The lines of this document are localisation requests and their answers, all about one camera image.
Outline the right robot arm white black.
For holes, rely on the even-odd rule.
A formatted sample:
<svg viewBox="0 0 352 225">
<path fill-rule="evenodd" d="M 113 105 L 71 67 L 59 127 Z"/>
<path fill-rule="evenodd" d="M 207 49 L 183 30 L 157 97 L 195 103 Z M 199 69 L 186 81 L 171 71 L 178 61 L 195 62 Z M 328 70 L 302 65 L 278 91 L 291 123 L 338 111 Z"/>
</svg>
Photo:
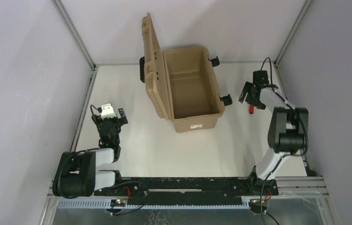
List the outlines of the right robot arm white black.
<svg viewBox="0 0 352 225">
<path fill-rule="evenodd" d="M 308 149 L 308 110 L 296 107 L 272 84 L 265 70 L 253 72 L 252 82 L 246 82 L 239 102 L 268 109 L 272 116 L 268 128 L 268 150 L 253 167 L 248 181 L 252 188 L 272 186 L 275 174 L 290 157 L 301 156 Z"/>
</svg>

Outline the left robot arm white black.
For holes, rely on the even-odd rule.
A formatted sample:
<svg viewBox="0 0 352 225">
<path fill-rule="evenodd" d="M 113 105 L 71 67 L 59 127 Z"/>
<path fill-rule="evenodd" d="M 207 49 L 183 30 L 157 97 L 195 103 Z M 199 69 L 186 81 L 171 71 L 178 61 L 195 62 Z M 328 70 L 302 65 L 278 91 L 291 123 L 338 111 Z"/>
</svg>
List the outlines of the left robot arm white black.
<svg viewBox="0 0 352 225">
<path fill-rule="evenodd" d="M 92 121 L 99 133 L 97 148 L 62 153 L 53 180 L 54 196 L 67 199 L 88 197 L 94 191 L 115 185 L 116 171 L 99 167 L 118 161 L 121 154 L 120 132 L 128 123 L 122 108 L 114 112 L 110 104 L 102 105 Z"/>
</svg>

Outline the red handled screwdriver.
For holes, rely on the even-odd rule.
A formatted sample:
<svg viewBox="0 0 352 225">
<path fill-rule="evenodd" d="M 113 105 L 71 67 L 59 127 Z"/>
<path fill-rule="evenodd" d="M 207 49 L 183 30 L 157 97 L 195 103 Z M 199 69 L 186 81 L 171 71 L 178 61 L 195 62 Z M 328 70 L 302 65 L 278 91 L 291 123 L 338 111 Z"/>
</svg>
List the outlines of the red handled screwdriver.
<svg viewBox="0 0 352 225">
<path fill-rule="evenodd" d="M 249 114 L 253 114 L 254 113 L 254 109 L 255 107 L 253 105 L 249 106 Z"/>
</svg>

